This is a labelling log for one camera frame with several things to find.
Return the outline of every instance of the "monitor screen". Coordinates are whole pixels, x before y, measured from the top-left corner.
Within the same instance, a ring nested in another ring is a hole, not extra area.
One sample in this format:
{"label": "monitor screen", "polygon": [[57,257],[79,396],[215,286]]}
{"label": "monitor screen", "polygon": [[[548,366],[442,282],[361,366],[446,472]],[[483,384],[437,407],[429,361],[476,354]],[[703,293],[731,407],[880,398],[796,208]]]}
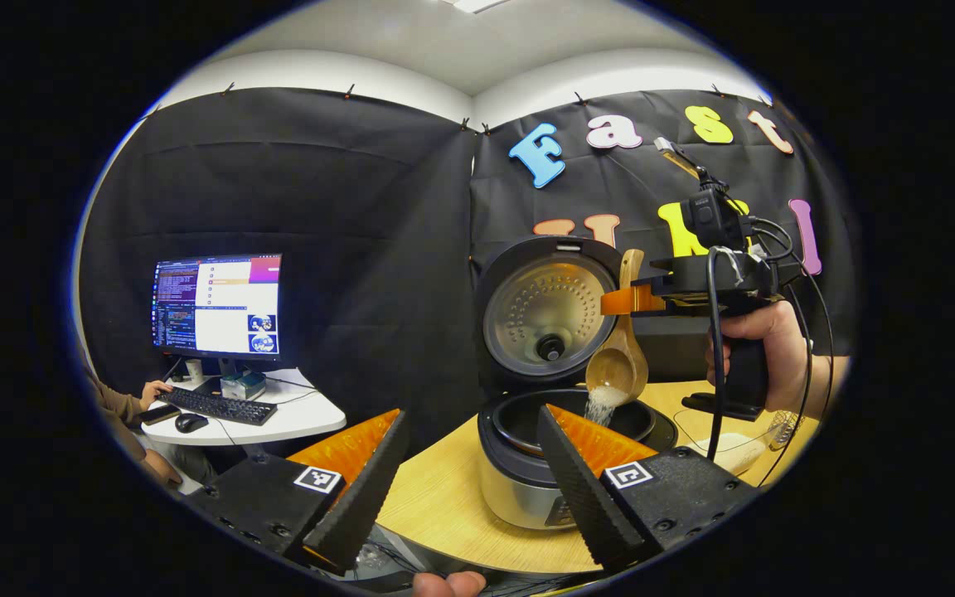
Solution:
{"label": "monitor screen", "polygon": [[151,321],[155,347],[182,355],[277,359],[282,255],[160,261]]}

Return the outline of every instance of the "smartphone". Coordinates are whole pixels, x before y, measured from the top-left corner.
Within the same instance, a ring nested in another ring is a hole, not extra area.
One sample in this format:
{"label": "smartphone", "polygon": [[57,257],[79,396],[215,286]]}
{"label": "smartphone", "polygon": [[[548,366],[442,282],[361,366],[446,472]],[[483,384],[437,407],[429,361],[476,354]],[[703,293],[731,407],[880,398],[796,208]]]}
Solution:
{"label": "smartphone", "polygon": [[163,405],[162,407],[143,412],[142,415],[139,415],[139,420],[147,425],[152,425],[154,423],[160,423],[162,420],[169,420],[173,416],[178,415],[178,407],[174,407],[174,405]]}

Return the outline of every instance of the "black backdrop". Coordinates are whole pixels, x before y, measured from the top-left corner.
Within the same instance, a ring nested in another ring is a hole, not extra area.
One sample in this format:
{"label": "black backdrop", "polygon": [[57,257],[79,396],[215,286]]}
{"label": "black backdrop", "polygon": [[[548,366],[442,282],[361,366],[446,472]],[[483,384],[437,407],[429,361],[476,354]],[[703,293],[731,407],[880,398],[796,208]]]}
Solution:
{"label": "black backdrop", "polygon": [[126,143],[80,262],[90,355],[138,392],[166,359],[145,321],[156,261],[282,257],[282,361],[349,423],[412,410],[412,451],[477,411],[467,182],[474,135],[378,99],[238,90],[164,107]]}
{"label": "black backdrop", "polygon": [[[801,237],[788,201],[803,199],[812,207],[822,272],[816,276],[834,326],[836,354],[850,354],[856,325],[857,274],[856,216],[846,204],[844,189],[829,160],[819,153],[806,133],[796,133],[793,117],[752,99],[693,90],[638,91],[606,95],[528,114],[497,126],[481,136],[473,179],[473,235],[475,268],[545,220],[572,220],[571,234],[592,238],[584,219],[614,214],[618,250],[641,249],[645,261],[673,256],[670,227],[658,208],[685,200],[697,192],[690,174],[661,158],[653,140],[666,137],[679,144],[714,177],[731,185],[733,199],[745,201],[750,214],[777,222],[793,238],[801,256]],[[720,115],[733,134],[732,143],[709,144],[687,120],[687,106],[708,106]],[[793,146],[786,155],[747,120],[750,110],[772,120],[780,136]],[[643,143],[636,148],[602,150],[588,145],[588,122],[604,114],[632,119]],[[562,147],[565,170],[541,189],[521,160],[508,158],[511,147],[541,122],[557,128],[552,137]],[[774,245],[776,252],[779,246]],[[640,275],[655,275],[644,264]],[[816,351],[827,354],[823,312],[810,284],[795,284],[803,313],[810,322]],[[704,318],[636,318],[636,333],[651,364],[653,381],[704,379]]]}
{"label": "black backdrop", "polygon": [[[716,110],[733,143],[701,141],[683,114],[689,105]],[[746,120],[751,109],[776,122],[793,155]],[[601,114],[632,119],[642,146],[590,147],[587,123]],[[558,129],[567,169],[535,189],[530,171],[507,154],[541,122]],[[673,254],[658,207],[697,185],[661,158],[652,146],[658,136],[731,184],[751,214],[784,226],[799,253],[788,201],[812,205],[835,352],[851,352],[856,224],[826,159],[764,104],[701,91],[633,92],[557,106],[475,136],[378,99],[258,88],[157,110],[110,168],[80,262],[95,370],[110,386],[137,393],[166,369],[143,324],[156,261],[281,252],[282,361],[264,369],[298,366],[350,424],[420,407],[412,409],[416,453],[480,408],[471,290],[499,250],[544,220],[573,220],[572,234],[590,237],[584,219],[614,214],[618,248],[642,249],[649,260]],[[644,265],[641,275],[652,273]],[[822,311],[810,288],[798,286],[826,354]],[[706,326],[704,318],[637,319],[654,381],[705,378]]]}

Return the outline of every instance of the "yellow letter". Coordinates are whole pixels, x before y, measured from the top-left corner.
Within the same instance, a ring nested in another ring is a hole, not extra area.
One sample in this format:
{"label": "yellow letter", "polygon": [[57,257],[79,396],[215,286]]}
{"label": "yellow letter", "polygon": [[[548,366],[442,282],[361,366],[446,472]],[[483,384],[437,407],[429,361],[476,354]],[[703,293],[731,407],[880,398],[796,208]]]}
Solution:
{"label": "yellow letter", "polygon": [[[744,214],[750,213],[750,206],[742,201],[735,200]],[[658,208],[659,218],[670,224],[670,235],[673,237],[673,256],[690,257],[691,255],[705,255],[710,251],[698,243],[697,235],[691,234],[683,225],[683,215],[680,212],[680,203],[667,203]]]}
{"label": "yellow letter", "polygon": [[683,110],[687,120],[695,125],[695,132],[706,143],[732,143],[732,129],[720,121],[720,114],[705,106],[687,106]]}

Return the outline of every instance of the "white cup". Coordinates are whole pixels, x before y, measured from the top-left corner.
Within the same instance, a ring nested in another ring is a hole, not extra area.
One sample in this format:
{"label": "white cup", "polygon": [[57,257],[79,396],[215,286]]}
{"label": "white cup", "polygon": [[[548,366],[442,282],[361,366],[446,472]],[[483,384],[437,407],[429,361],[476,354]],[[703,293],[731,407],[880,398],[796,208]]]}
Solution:
{"label": "white cup", "polygon": [[204,381],[205,375],[201,373],[201,359],[187,360],[187,371],[190,372],[190,381]]}

